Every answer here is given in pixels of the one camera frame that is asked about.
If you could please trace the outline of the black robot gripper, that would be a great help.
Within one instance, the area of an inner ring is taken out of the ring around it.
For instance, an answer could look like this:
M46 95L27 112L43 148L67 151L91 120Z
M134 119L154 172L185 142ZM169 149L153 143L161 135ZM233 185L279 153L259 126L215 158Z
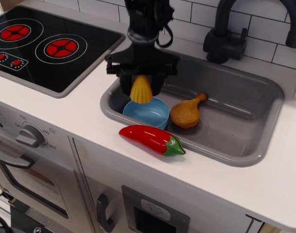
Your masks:
M119 76L125 95L132 90L133 75L151 76L152 94L158 95L168 75L177 74L179 57L166 53L154 45L130 45L127 49L105 56L107 73Z

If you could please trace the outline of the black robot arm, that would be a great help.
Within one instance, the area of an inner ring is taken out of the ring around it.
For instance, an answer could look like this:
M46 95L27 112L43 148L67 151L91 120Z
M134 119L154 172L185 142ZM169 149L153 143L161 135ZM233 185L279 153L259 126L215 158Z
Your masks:
M169 75L177 74L179 57L162 51L172 44L172 40L159 48L159 32L172 31L168 23L173 19L174 9L167 0L127 0L125 2L130 23L127 31L131 45L120 52L105 57L107 74L115 74L120 79L120 86L126 95L137 75L148 76L153 95L158 95L164 80Z

